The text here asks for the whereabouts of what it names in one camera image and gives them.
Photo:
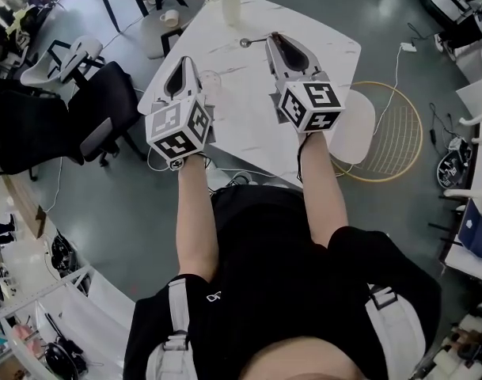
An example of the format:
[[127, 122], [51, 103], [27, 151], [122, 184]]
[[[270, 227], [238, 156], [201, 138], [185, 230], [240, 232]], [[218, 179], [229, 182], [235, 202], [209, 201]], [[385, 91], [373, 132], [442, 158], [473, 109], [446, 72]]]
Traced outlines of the white mug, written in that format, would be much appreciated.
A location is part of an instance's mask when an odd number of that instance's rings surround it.
[[167, 28], [175, 28], [180, 23], [180, 13], [177, 9], [167, 10], [160, 16], [160, 21]]

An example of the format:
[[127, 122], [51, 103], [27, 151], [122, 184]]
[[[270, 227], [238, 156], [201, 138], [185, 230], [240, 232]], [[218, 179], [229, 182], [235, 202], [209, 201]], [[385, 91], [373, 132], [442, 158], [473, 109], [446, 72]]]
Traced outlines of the white vase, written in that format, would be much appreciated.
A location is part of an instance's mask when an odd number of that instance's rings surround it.
[[228, 26], [235, 27], [241, 20], [241, 0], [221, 0], [222, 14]]

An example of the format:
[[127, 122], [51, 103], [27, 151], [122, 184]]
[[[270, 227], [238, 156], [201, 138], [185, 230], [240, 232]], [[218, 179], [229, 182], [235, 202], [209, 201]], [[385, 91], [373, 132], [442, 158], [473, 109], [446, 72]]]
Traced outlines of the white curved desk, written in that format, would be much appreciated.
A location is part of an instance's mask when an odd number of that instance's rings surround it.
[[30, 380], [64, 380], [29, 344], [56, 338], [82, 350], [78, 380], [122, 380], [123, 357], [135, 304], [89, 265], [0, 309], [0, 337]]

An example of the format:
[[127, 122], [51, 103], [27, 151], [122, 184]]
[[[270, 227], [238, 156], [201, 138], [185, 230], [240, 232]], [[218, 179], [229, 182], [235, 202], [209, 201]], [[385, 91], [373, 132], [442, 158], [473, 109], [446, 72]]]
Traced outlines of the black mesh office chair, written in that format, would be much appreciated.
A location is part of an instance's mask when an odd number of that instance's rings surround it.
[[16, 175], [55, 158], [83, 165], [65, 102], [31, 95], [0, 79], [0, 176]]

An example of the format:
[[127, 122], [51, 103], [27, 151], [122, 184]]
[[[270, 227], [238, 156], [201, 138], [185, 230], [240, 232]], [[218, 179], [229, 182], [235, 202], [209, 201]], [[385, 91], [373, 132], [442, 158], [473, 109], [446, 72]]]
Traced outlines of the white marble table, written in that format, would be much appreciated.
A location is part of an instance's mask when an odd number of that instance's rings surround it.
[[311, 50], [322, 69], [347, 95], [361, 46], [341, 32], [306, 15], [266, 0], [241, 0], [241, 22], [228, 26], [222, 3], [209, 1], [174, 44], [142, 96], [138, 109], [148, 113], [158, 80], [183, 56], [198, 71], [213, 70], [222, 88], [212, 95], [214, 146], [290, 184], [297, 179], [298, 137], [289, 123], [279, 123], [270, 95], [275, 92], [262, 43], [242, 48], [241, 38], [261, 39], [281, 32]]

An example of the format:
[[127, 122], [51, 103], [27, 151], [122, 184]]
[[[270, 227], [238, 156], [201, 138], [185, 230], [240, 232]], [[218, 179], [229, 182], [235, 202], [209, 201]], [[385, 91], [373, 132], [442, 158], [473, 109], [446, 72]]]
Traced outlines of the person's right forearm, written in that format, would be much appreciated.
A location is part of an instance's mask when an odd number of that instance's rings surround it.
[[314, 243], [328, 247], [332, 235], [348, 225], [347, 209], [325, 136], [300, 134], [299, 165], [306, 215]]

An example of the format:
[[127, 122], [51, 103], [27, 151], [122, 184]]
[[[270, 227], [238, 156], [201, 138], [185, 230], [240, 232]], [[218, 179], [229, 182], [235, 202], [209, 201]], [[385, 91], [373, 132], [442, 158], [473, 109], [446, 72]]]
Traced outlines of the person's black t-shirt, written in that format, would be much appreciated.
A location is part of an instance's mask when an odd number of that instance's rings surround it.
[[433, 344], [441, 289], [389, 236], [350, 226], [313, 242], [303, 192], [210, 194], [218, 267], [178, 274], [135, 305], [123, 380], [239, 380], [260, 350], [313, 337], [363, 380], [409, 380]]

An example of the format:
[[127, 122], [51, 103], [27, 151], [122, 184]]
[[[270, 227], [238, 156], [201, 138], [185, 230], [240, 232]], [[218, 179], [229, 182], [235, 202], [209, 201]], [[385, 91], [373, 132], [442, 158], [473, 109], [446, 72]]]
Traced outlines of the black helmet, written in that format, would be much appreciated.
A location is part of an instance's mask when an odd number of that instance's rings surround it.
[[61, 380], [79, 380], [87, 371], [87, 364], [81, 354], [68, 351], [57, 343], [48, 343], [44, 358], [49, 369]]

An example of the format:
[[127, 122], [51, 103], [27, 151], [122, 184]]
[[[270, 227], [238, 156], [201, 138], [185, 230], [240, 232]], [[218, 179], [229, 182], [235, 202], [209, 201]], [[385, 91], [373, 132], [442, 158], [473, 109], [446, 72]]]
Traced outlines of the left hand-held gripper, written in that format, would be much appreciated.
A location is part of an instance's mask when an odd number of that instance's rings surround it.
[[146, 141], [177, 171], [193, 154], [215, 141], [214, 108], [205, 95], [194, 60], [183, 56], [158, 80], [154, 103], [145, 116]]

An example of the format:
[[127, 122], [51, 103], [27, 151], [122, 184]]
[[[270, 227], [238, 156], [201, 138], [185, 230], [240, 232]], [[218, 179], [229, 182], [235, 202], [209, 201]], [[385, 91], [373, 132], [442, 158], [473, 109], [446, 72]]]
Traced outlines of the person's left forearm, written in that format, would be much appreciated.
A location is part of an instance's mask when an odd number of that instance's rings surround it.
[[218, 267], [218, 239], [203, 157], [192, 155], [178, 172], [176, 250], [180, 274], [211, 281]]

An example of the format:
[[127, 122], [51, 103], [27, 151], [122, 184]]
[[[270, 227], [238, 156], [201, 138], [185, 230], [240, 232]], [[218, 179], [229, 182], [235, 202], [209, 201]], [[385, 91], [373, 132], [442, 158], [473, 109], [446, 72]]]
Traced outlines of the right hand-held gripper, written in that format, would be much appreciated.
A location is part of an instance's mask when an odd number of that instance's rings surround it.
[[[331, 130], [343, 112], [343, 101], [315, 54], [279, 32], [266, 39], [265, 51], [277, 80], [270, 97], [279, 123], [290, 123], [297, 133]], [[286, 74], [310, 75], [287, 78]]]

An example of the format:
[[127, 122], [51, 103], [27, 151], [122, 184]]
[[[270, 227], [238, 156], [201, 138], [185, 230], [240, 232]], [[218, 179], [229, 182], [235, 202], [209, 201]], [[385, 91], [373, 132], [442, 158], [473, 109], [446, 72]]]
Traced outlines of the black office chair grey seat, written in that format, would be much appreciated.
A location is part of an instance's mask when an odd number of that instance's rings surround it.
[[103, 65], [72, 96], [68, 103], [70, 122], [78, 140], [79, 150], [86, 162], [100, 159], [106, 166], [108, 154], [116, 156], [118, 138], [123, 138], [142, 161], [142, 152], [128, 130], [142, 115], [131, 76], [115, 61]]

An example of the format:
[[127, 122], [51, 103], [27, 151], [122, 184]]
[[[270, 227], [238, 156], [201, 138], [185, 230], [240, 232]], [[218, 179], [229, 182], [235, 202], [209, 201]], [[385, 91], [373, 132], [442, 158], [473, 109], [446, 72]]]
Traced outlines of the wooden low cabinet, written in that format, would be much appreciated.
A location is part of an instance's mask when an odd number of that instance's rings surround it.
[[47, 214], [44, 209], [34, 200], [30, 186], [25, 182], [21, 174], [5, 175], [2, 177], [9, 195], [12, 197], [16, 209], [35, 239], [44, 234]]

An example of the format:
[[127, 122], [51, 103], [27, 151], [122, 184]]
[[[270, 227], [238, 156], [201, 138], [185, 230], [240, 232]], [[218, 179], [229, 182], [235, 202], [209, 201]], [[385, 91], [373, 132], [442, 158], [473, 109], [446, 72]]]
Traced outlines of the blue box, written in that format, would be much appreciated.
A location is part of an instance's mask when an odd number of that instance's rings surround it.
[[472, 199], [465, 207], [457, 237], [468, 251], [482, 259], [482, 214]]

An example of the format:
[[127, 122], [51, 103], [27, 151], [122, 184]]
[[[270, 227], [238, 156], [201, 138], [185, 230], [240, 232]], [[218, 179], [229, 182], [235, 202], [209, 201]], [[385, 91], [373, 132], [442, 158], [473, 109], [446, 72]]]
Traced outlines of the black round marker device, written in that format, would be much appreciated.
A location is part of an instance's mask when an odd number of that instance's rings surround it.
[[437, 167], [437, 179], [444, 189], [454, 188], [461, 184], [467, 174], [472, 148], [462, 137], [455, 137], [450, 141], [446, 155]]

